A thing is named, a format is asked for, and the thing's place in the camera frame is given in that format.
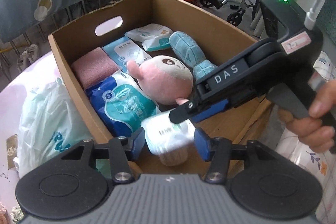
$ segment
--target cardboard box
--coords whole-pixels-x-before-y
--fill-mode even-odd
[[[121,27],[100,37],[95,34],[98,25],[117,16],[123,19]],[[91,106],[70,65],[94,48],[103,47],[122,37],[125,32],[149,23],[161,24],[173,31],[187,33],[216,65],[226,62],[255,42],[253,38],[226,21],[182,0],[122,0],[83,15],[49,35],[56,63],[70,97],[98,143],[106,143],[112,136]],[[198,126],[212,137],[222,136],[234,143],[240,143],[254,122],[263,115],[269,115],[269,107],[270,103],[266,100],[260,103],[258,99],[254,99],[237,109],[211,117]],[[164,166],[157,156],[151,155],[145,149],[137,163],[146,173],[203,174],[208,166],[199,158],[193,147],[190,148],[187,162],[181,166]]]

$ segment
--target wet wipes package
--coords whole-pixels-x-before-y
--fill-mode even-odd
[[[194,141],[195,127],[190,120],[173,124],[169,120],[171,110],[147,118],[141,122],[146,142],[154,155],[169,153]]]
[[[148,53],[127,37],[122,37],[106,45],[103,47],[103,50],[122,68],[121,70],[125,73],[127,73],[127,61],[135,60],[135,62],[137,62],[140,66],[144,63],[144,61],[152,58]]]
[[[144,119],[160,113],[156,103],[142,92],[134,79],[121,71],[85,92],[114,136],[130,137]]]
[[[148,52],[170,48],[169,37],[173,31],[168,27],[159,24],[149,24],[125,33],[130,39],[142,43],[143,48]]]

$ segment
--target white shoe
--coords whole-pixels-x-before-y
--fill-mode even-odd
[[[40,48],[36,44],[31,44],[26,50],[28,60],[33,64],[40,57]]]
[[[17,69],[19,72],[23,72],[26,68],[30,66],[30,62],[28,60],[27,50],[21,54],[21,56],[17,59]]]

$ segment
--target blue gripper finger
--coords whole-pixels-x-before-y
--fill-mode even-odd
[[[137,160],[145,144],[145,130],[140,127],[137,131],[134,132],[131,139],[133,140],[133,146],[131,150],[132,160]]]
[[[210,118],[219,112],[223,112],[225,108],[227,107],[229,101],[227,99],[220,101],[219,103],[216,103],[212,105],[209,109],[206,111],[201,112],[200,114],[197,114],[196,116],[191,118],[192,122],[201,122],[203,120],[206,120],[207,118]]]
[[[211,160],[211,138],[201,129],[196,128],[194,134],[194,143],[197,152],[201,156],[202,160]]]

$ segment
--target box handle hole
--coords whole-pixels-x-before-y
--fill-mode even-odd
[[[94,32],[96,33],[97,36],[101,37],[102,35],[119,28],[122,24],[123,24],[122,17],[117,16],[98,25]]]

